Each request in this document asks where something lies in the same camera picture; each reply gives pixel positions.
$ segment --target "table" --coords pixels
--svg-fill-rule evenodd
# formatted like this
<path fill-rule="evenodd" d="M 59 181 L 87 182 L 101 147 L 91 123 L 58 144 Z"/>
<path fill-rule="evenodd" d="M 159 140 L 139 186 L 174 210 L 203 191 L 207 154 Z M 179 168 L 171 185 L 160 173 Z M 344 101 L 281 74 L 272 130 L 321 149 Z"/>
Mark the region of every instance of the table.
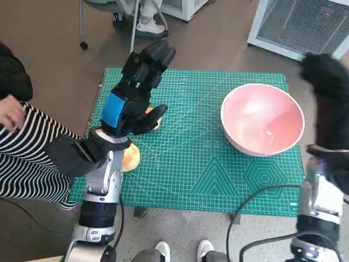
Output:
<path fill-rule="evenodd" d="M 107 68 L 89 126 L 98 126 L 109 91 L 121 68 Z M 300 184 L 299 147 L 273 157 L 247 156 L 225 139 L 220 105 L 235 87 L 263 83 L 287 91 L 282 74 L 203 70 L 167 70 L 152 91 L 151 106 L 167 104 L 160 128 L 130 139 L 140 148 L 140 166 L 124 174 L 126 205 L 166 209 L 233 212 L 258 189 Z M 70 200 L 81 201 L 85 178 L 76 178 Z M 259 195 L 242 213 L 296 216 L 298 189 L 274 189 Z"/>

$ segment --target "white sneaker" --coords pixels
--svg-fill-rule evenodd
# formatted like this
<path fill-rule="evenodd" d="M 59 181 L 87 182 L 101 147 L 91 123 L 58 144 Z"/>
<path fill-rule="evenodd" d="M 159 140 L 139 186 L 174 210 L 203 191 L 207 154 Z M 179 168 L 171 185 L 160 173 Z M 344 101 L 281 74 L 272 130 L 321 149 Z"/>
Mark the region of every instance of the white sneaker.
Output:
<path fill-rule="evenodd" d="M 202 240 L 197 248 L 197 262 L 201 262 L 202 258 L 210 251 L 214 251 L 213 244 L 208 240 Z"/>
<path fill-rule="evenodd" d="M 165 257 L 165 262 L 170 262 L 171 251 L 169 244 L 167 244 L 165 241 L 160 241 L 155 246 L 155 249 L 157 249 Z"/>
<path fill-rule="evenodd" d="M 163 37 L 167 34 L 165 27 L 158 25 L 154 19 L 151 19 L 146 25 L 138 22 L 136 26 L 136 35 L 139 37 Z"/>

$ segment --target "concrete floor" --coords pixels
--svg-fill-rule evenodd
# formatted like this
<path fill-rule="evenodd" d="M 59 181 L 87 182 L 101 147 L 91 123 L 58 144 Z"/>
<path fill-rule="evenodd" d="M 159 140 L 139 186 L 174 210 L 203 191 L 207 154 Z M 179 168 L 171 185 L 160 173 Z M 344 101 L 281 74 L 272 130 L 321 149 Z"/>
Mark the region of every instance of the concrete floor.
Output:
<path fill-rule="evenodd" d="M 171 68 L 224 69 L 284 73 L 290 93 L 306 116 L 306 129 L 300 142 L 303 161 L 309 157 L 304 145 L 314 140 L 314 101 L 310 87 L 298 77 L 297 62 L 257 47 L 247 47 L 246 39 L 257 0 L 218 0 L 202 9 L 188 24 L 169 17 L 170 42 L 177 48 Z M 84 9 L 84 29 L 89 49 L 79 48 L 78 1 L 2 0 L 0 40 L 23 61 L 34 83 L 32 104 L 51 114 L 67 127 L 83 134 L 103 69 L 121 67 L 129 50 L 130 28 L 111 26 L 111 15 L 89 7 Z M 136 40 L 141 50 L 149 40 Z M 45 226 L 65 234 L 71 232 L 74 213 L 64 213 L 50 203 L 18 201 Z M 2 234 L 0 261 L 24 261 L 66 251 L 67 240 L 47 234 L 16 207 L 0 203 Z M 341 250 L 349 257 L 349 227 L 345 220 Z M 243 216 L 242 225 L 232 230 L 231 252 L 251 241 L 291 233 L 294 218 Z M 171 261 L 195 261 L 196 247 L 203 238 L 225 250 L 227 216 L 220 213 L 150 210 L 146 218 L 126 212 L 126 227 L 118 247 L 118 261 L 130 261 L 141 249 L 159 240 L 169 242 Z M 246 261 L 283 261 L 291 257 L 289 241 L 257 247 Z"/>

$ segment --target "white bowl rim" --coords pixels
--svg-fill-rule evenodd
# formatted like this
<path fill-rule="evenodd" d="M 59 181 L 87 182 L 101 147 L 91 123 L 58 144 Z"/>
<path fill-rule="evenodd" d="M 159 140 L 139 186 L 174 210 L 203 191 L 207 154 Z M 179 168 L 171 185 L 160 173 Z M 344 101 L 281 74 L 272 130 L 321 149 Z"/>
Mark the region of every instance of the white bowl rim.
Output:
<path fill-rule="evenodd" d="M 296 141 L 295 141 L 292 145 L 290 145 L 289 147 L 287 147 L 287 148 L 285 148 L 285 149 L 282 149 L 282 150 L 275 151 L 275 152 L 271 152 L 271 153 L 269 153 L 269 154 L 265 154 L 265 153 L 263 153 L 263 152 L 258 152 L 258 151 L 249 149 L 249 148 L 247 148 L 247 147 L 241 145 L 238 141 L 236 141 L 236 139 L 234 138 L 234 136 L 232 136 L 232 135 L 230 134 L 230 132 L 227 130 L 227 128 L 225 127 L 224 121 L 223 121 L 223 108 L 224 108 L 224 104 L 226 103 L 227 98 L 231 95 L 231 93 L 235 92 L 236 90 L 238 90 L 238 89 L 240 89 L 240 88 L 243 88 L 243 87 L 246 87 L 246 86 L 255 86 L 255 85 L 271 87 L 271 88 L 274 88 L 274 89 L 280 91 L 281 93 L 284 93 L 284 94 L 288 95 L 288 96 L 293 100 L 293 102 L 296 104 L 296 106 L 298 107 L 298 110 L 299 110 L 299 112 L 300 112 L 300 115 L 302 116 L 302 130 L 300 131 L 300 133 L 299 133 L 299 135 L 298 135 Z M 302 137 L 302 135 L 303 135 L 303 133 L 304 133 L 304 127 L 305 127 L 305 120 L 304 120 L 303 111 L 302 111 L 302 109 L 300 108 L 300 106 L 299 106 L 299 104 L 297 103 L 297 101 L 296 101 L 293 97 L 291 97 L 291 95 L 290 95 L 289 93 L 287 93 L 287 92 L 285 92 L 284 90 L 281 90 L 281 89 L 279 89 L 279 88 L 277 88 L 277 87 L 275 87 L 275 86 L 268 85 L 268 84 L 259 84 L 259 83 L 251 83 L 251 84 L 246 84 L 246 85 L 238 86 L 238 87 L 234 88 L 232 91 L 230 91 L 230 92 L 226 95 L 226 97 L 223 99 L 223 102 L 222 102 L 222 105 L 221 105 L 221 108 L 220 108 L 220 120 L 221 120 L 221 122 L 222 122 L 222 125 L 223 125 L 223 128 L 224 128 L 225 132 L 229 135 L 229 137 L 230 137 L 235 143 L 237 143 L 240 147 L 247 149 L 247 150 L 250 151 L 251 153 L 264 154 L 265 156 L 273 156 L 273 155 L 276 155 L 276 154 L 279 154 L 279 153 L 282 153 L 282 152 L 285 152 L 285 151 L 291 149 L 293 146 L 295 146 L 295 145 L 300 141 L 300 139 L 301 139 L 301 137 Z"/>

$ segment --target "robotic arm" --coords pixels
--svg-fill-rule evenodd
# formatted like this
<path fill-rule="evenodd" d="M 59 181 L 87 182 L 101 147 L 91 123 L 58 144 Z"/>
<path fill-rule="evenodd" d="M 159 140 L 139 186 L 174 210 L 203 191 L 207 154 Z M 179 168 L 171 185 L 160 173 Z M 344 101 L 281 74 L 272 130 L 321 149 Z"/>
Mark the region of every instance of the robotic arm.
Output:
<path fill-rule="evenodd" d="M 305 180 L 299 189 L 297 230 L 314 230 L 337 245 L 344 194 L 332 179 L 332 172 L 323 158 L 309 160 Z M 294 255 L 291 261 L 339 261 L 333 246 L 317 235 L 293 239 L 291 252 Z"/>
<path fill-rule="evenodd" d="M 109 243 L 116 233 L 122 159 L 131 144 L 127 135 L 151 131 L 166 112 L 167 106 L 159 105 L 146 114 L 151 90 L 158 87 L 175 54 L 166 40 L 155 42 L 139 54 L 131 53 L 121 81 L 106 100 L 101 126 L 92 128 L 86 139 L 60 136 L 46 146 L 46 153 L 64 175 L 73 178 L 86 174 L 80 218 L 74 226 L 65 262 L 116 261 L 115 248 Z"/>
<path fill-rule="evenodd" d="M 339 241 L 344 194 L 349 194 L 349 73 L 330 55 L 305 56 L 301 77 L 314 88 L 316 145 L 299 190 L 297 230 L 314 230 Z M 328 241 L 316 235 L 293 239 L 292 261 L 339 261 Z"/>

